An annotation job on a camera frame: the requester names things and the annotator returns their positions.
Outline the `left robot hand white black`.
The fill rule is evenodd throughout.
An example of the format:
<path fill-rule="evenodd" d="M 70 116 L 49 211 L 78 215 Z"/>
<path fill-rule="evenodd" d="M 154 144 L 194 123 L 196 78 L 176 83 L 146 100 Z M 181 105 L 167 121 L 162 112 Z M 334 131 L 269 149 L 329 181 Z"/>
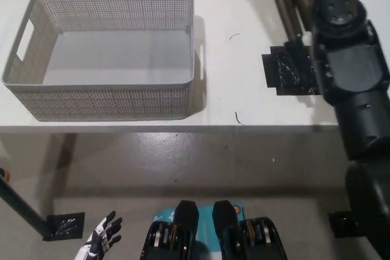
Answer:
<path fill-rule="evenodd" d="M 96 226 L 87 241 L 79 249 L 74 260 L 99 260 L 112 246 L 121 240 L 119 231 L 122 218 L 115 220 L 116 211 L 112 211 Z"/>

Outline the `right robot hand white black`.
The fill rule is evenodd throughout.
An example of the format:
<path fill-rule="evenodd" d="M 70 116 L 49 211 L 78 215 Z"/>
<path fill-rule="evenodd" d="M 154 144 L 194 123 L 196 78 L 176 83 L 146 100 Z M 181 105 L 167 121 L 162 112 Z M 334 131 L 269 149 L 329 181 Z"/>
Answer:
<path fill-rule="evenodd" d="M 311 60 L 307 47 L 302 41 L 301 34 L 294 35 L 286 41 L 283 46 L 298 71 L 304 72 L 311 68 Z"/>

